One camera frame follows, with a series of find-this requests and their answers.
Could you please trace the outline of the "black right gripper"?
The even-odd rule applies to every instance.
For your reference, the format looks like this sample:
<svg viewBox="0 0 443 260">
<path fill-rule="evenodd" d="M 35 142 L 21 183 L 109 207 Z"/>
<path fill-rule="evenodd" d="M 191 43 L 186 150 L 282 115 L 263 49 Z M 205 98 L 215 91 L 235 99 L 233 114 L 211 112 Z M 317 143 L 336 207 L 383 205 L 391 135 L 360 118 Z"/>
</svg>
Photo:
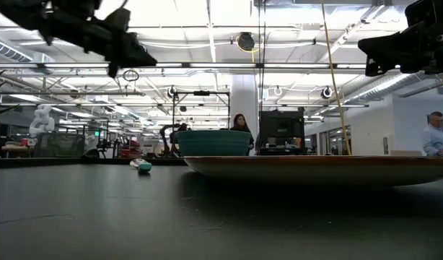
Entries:
<svg viewBox="0 0 443 260">
<path fill-rule="evenodd" d="M 358 48 L 367 55 L 400 53 L 403 73 L 443 73 L 443 17 L 430 14 L 408 19 L 409 27 L 392 35 L 365 38 Z M 367 56 L 365 75 L 376 77 L 395 69 L 402 56 Z"/>
</svg>

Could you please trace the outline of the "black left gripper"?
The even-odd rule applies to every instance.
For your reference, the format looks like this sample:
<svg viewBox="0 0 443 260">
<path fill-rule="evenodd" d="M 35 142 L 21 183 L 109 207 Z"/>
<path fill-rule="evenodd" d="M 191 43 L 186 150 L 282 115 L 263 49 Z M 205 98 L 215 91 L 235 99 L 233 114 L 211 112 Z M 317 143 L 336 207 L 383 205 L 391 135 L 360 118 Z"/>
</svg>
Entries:
<svg viewBox="0 0 443 260">
<path fill-rule="evenodd" d="M 94 51 L 109 62 L 108 76 L 116 78 L 119 68 L 155 66 L 157 60 L 140 44 L 134 32 L 128 32 L 131 12 L 119 7 L 104 20 L 93 17 L 82 32 L 86 51 Z"/>
</svg>

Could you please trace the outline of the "spoon with teal handle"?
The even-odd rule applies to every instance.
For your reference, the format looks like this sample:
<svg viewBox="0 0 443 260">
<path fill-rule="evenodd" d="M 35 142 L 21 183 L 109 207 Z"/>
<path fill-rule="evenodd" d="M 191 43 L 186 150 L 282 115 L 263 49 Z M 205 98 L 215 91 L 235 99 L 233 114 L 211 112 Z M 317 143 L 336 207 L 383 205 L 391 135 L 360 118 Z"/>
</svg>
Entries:
<svg viewBox="0 0 443 260">
<path fill-rule="evenodd" d="M 149 173 L 149 171 L 152 169 L 152 164 L 141 158 L 133 159 L 130 161 L 129 165 L 132 168 L 135 168 L 140 174 Z"/>
</svg>

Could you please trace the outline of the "teal bowl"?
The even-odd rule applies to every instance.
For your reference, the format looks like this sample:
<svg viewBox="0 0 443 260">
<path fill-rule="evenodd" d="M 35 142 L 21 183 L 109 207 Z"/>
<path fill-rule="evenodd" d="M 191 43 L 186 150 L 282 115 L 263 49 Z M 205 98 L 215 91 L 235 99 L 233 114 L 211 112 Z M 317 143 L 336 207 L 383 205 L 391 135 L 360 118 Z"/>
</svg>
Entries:
<svg viewBox="0 0 443 260">
<path fill-rule="evenodd" d="M 190 156 L 245 156 L 251 134 L 231 130 L 198 130 L 176 133 L 180 153 Z"/>
</svg>

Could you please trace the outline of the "red plate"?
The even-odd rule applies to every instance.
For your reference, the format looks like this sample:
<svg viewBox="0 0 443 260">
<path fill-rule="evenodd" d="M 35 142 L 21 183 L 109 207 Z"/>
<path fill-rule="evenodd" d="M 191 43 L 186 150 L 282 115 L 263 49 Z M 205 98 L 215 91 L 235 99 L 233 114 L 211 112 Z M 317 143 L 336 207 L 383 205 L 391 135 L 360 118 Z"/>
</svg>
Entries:
<svg viewBox="0 0 443 260">
<path fill-rule="evenodd" d="M 201 175 L 300 186 L 409 186 L 443 179 L 443 157 L 189 156 Z"/>
</svg>

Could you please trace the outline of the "red cart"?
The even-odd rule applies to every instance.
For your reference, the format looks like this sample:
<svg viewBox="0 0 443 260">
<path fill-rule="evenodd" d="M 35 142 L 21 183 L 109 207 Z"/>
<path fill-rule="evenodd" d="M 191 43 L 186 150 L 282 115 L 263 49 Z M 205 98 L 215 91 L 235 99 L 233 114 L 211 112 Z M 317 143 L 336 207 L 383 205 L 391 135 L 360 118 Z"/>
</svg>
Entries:
<svg viewBox="0 0 443 260">
<path fill-rule="evenodd" d="M 119 158 L 137 158 L 141 156 L 140 144 L 134 140 L 125 139 L 118 145 Z"/>
</svg>

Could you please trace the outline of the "person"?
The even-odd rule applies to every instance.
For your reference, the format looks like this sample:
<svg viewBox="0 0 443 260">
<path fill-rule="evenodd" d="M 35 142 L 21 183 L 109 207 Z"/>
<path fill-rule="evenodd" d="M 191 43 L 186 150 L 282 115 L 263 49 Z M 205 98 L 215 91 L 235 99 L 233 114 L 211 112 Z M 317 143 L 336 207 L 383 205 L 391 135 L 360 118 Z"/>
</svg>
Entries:
<svg viewBox="0 0 443 260">
<path fill-rule="evenodd" d="M 250 142 L 249 142 L 249 150 L 252 150 L 254 148 L 254 139 L 252 136 L 252 133 L 247 125 L 247 121 L 245 120 L 245 117 L 241 114 L 238 113 L 235 117 L 234 117 L 234 121 L 233 121 L 233 127 L 230 128 L 233 131 L 242 131 L 242 132 L 246 132 L 250 135 Z"/>
<path fill-rule="evenodd" d="M 443 114 L 434 111 L 423 132 L 423 151 L 428 156 L 443 156 Z"/>
</svg>

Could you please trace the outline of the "beige box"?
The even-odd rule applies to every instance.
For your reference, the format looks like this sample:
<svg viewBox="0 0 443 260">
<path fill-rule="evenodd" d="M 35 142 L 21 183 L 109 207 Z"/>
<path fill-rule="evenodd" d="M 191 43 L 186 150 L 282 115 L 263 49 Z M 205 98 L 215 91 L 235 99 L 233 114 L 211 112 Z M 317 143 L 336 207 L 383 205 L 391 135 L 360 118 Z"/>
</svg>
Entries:
<svg viewBox="0 0 443 260">
<path fill-rule="evenodd" d="M 418 157 L 422 156 L 422 151 L 420 150 L 391 150 L 390 156 L 396 157 Z"/>
</svg>

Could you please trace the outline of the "black mesh bin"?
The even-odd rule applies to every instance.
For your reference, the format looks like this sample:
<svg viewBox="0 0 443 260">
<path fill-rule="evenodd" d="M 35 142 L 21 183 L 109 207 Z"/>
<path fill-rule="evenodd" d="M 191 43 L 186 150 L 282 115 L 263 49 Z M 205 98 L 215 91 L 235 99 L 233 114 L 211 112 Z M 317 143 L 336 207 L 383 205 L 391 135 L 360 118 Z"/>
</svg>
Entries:
<svg viewBox="0 0 443 260">
<path fill-rule="evenodd" d="M 84 136 L 70 133 L 42 133 L 37 136 L 34 157 L 81 157 Z"/>
</svg>

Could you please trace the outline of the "wooden workbench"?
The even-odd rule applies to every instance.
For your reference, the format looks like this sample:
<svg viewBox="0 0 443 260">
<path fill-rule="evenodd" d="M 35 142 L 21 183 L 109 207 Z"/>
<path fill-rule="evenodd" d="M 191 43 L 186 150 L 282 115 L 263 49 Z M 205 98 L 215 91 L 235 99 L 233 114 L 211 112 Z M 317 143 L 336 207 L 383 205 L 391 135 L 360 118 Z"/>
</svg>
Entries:
<svg viewBox="0 0 443 260">
<path fill-rule="evenodd" d="M 12 145 L 0 147 L 1 158 L 23 158 L 29 156 L 30 151 L 28 147 Z"/>
</svg>

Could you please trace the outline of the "black frame stand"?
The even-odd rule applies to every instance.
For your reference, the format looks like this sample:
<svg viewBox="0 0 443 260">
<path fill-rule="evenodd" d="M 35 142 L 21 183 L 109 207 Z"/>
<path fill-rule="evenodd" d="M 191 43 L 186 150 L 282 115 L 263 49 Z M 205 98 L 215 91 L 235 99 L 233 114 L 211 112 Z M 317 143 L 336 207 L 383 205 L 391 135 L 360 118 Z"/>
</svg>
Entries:
<svg viewBox="0 0 443 260">
<path fill-rule="evenodd" d="M 225 104 L 227 106 L 227 128 L 229 128 L 231 126 L 231 122 L 230 122 L 230 113 L 231 113 L 230 93 L 229 92 L 208 91 L 208 90 L 197 90 L 197 91 L 177 91 L 177 90 L 175 90 L 174 99 L 172 99 L 172 124 L 175 124 L 175 108 L 177 106 L 176 97 L 179 94 L 181 94 L 183 96 L 179 98 L 178 103 L 183 101 L 188 95 L 201 96 L 201 97 L 215 95 L 216 97 L 218 97 L 218 99 L 220 99 L 220 101 L 223 102 L 223 104 Z M 223 100 L 221 98 L 221 95 L 226 95 L 227 101 Z"/>
</svg>

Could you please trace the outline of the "black table frame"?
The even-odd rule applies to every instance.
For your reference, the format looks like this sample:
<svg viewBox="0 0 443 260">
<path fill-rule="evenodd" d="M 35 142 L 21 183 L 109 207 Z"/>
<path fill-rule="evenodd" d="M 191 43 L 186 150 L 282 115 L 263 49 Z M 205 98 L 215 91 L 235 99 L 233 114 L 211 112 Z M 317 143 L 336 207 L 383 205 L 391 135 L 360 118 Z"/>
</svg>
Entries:
<svg viewBox="0 0 443 260">
<path fill-rule="evenodd" d="M 84 157 L 53 157 L 53 158 L 0 158 L 0 169 L 2 168 L 23 168 L 23 167 L 40 167 L 54 165 L 129 165 L 131 160 L 128 159 L 100 159 L 100 158 L 84 158 Z M 146 159 L 153 166 L 186 166 L 183 158 L 157 158 Z"/>
</svg>

